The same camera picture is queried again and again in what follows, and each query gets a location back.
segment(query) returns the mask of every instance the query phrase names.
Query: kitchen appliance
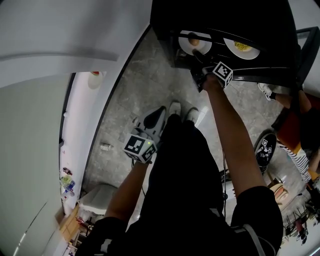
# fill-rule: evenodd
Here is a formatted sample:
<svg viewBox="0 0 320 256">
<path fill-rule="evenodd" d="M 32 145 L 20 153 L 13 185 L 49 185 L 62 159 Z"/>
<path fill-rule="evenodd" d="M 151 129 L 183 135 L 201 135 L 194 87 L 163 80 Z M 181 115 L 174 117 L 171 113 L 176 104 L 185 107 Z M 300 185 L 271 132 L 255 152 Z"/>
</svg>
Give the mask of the kitchen appliance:
<svg viewBox="0 0 320 256">
<path fill-rule="evenodd" d="M 153 0 L 150 23 L 171 66 L 189 69 L 194 80 L 204 79 L 204 67 L 223 62 L 233 70 L 236 81 L 299 87 L 320 46 L 318 27 L 296 30 L 287 0 L 198 0 L 190 4 Z M 302 48 L 300 37 L 306 38 Z M 198 57 L 187 53 L 179 38 L 210 42 L 211 48 Z M 225 39 L 248 45 L 259 54 L 241 58 L 230 51 Z"/>
</svg>

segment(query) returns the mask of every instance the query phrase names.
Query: white plate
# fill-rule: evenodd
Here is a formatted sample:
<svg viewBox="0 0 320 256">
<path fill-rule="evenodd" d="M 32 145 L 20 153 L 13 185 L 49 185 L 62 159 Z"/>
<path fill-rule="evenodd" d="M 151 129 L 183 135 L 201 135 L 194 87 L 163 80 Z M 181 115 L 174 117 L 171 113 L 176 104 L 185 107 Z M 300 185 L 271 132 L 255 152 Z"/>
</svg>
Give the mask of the white plate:
<svg viewBox="0 0 320 256">
<path fill-rule="evenodd" d="M 253 60 L 254 58 L 258 57 L 260 50 L 256 49 L 256 48 L 251 48 L 248 51 L 241 51 L 238 50 L 235 46 L 235 41 L 230 40 L 230 39 L 223 39 L 226 46 L 229 48 L 229 50 L 236 56 L 238 56 L 241 59 L 244 60 Z"/>
<path fill-rule="evenodd" d="M 194 32 L 194 31 L 187 31 L 187 30 L 182 30 L 180 34 L 186 34 L 188 35 L 189 33 L 195 33 L 199 37 L 204 37 L 204 38 L 211 38 L 209 34 L 204 34 L 204 33 L 199 33 L 199 32 Z M 199 44 L 197 46 L 193 46 L 188 38 L 185 37 L 179 37 L 178 39 L 179 45 L 182 50 L 184 50 L 187 54 L 194 55 L 192 53 L 193 49 L 197 49 L 200 53 L 206 54 L 209 52 L 212 46 L 212 42 L 207 42 L 200 40 Z"/>
</svg>

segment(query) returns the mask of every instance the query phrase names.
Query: food on plate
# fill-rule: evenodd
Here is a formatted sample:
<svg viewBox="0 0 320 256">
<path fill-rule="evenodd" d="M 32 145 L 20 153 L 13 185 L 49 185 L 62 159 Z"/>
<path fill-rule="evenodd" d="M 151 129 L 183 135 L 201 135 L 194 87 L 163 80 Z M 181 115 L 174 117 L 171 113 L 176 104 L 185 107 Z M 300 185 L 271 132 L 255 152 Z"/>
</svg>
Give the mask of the food on plate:
<svg viewBox="0 0 320 256">
<path fill-rule="evenodd" d="M 234 46 L 241 52 L 248 52 L 252 49 L 251 46 L 236 41 L 234 41 Z"/>
<path fill-rule="evenodd" d="M 193 32 L 190 32 L 189 35 L 194 35 L 194 36 L 196 36 L 196 34 L 193 33 Z M 192 44 L 193 46 L 198 46 L 199 43 L 200 43 L 200 40 L 199 40 L 199 39 L 188 38 L 188 41 L 189 41 L 189 43 Z"/>
</svg>

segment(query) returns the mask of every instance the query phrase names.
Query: black shorts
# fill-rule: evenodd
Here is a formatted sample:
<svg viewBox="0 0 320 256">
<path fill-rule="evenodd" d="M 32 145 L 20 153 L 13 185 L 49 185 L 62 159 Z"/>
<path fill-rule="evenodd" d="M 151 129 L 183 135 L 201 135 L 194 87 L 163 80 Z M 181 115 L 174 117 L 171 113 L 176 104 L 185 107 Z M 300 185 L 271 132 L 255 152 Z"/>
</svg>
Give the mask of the black shorts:
<svg viewBox="0 0 320 256">
<path fill-rule="evenodd" d="M 307 113 L 300 115 L 301 148 L 306 157 L 311 158 L 320 147 L 320 111 L 311 108 Z"/>
</svg>

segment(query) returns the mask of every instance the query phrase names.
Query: shoe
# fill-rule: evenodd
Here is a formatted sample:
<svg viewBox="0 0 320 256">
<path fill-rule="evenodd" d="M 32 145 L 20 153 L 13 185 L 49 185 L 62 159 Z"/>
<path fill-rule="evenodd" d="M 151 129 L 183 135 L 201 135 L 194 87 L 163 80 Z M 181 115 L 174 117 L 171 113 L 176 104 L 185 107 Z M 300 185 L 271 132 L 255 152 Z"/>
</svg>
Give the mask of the shoe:
<svg viewBox="0 0 320 256">
<path fill-rule="evenodd" d="M 264 93 L 264 95 L 268 101 L 274 101 L 273 98 L 270 98 L 270 96 L 272 94 L 272 90 L 268 87 L 268 85 L 266 83 L 258 82 L 257 85 L 258 85 L 258 88 L 260 89 L 260 91 Z"/>
<path fill-rule="evenodd" d="M 195 107 L 193 107 L 189 110 L 188 114 L 186 115 L 185 120 L 192 121 L 192 122 L 196 123 L 198 121 L 198 117 L 199 117 L 199 110 L 196 109 Z"/>
<path fill-rule="evenodd" d="M 169 108 L 169 115 L 178 115 L 180 117 L 181 115 L 181 104 L 180 102 L 173 101 Z"/>
</svg>

